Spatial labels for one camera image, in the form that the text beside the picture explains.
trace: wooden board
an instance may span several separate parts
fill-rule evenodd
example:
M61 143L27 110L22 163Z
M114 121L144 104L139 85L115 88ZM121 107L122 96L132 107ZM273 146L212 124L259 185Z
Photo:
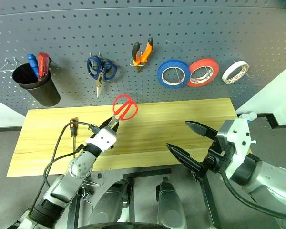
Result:
M166 148L166 142L183 148L194 159L202 161L212 141L192 132L184 121L198 121L218 130L226 119L236 118L229 98L138 106L135 118L120 122L114 149L101 153L94 163L94 171L178 164ZM62 128L71 118L78 117L79 121L100 125L111 116L111 105L29 110L7 176L42 175ZM87 126L79 125L77 145L91 135ZM72 138L67 128L57 157L70 152ZM50 174L64 173L70 160L72 156L55 162Z

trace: blue scissors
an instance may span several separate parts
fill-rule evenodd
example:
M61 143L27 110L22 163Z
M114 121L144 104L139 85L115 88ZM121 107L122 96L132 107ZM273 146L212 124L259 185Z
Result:
M96 97L98 98L102 90L102 82L115 78L118 67L108 59L98 56L91 56L87 60L88 73L96 80Z

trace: pegboard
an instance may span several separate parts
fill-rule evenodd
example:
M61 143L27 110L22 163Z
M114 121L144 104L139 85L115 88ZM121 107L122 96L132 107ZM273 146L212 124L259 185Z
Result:
M135 42L154 50L141 72L129 66ZM46 52L52 79L61 95L54 107L112 104L128 94L138 103L193 99L232 99L235 109L286 68L286 1L276 0L0 0L0 67L4 58L26 63L26 54ZM100 52L118 66L96 98L95 80L87 73L89 53ZM168 89L157 80L161 63L178 59L188 65L213 58L220 71L203 87ZM250 78L224 84L233 61L249 63ZM0 72L0 102L25 115L44 108Z

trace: black cup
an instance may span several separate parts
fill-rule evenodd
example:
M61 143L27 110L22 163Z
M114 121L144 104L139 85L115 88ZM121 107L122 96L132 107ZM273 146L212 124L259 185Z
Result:
M41 105L54 106L61 97L51 79L51 72L38 81L29 63L23 64L13 72L13 80L27 90Z

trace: blue tape roll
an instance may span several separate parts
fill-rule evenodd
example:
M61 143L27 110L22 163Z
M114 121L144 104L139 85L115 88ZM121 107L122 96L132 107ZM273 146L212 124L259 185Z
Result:
M180 83L170 83L164 79L163 73L170 68L178 68L181 71L183 71L184 77ZM160 67L158 68L157 76L158 76L158 80L160 84L162 84L164 87L180 88L186 85L186 83L190 80L191 72L190 72L189 66L183 61L170 60L160 65Z

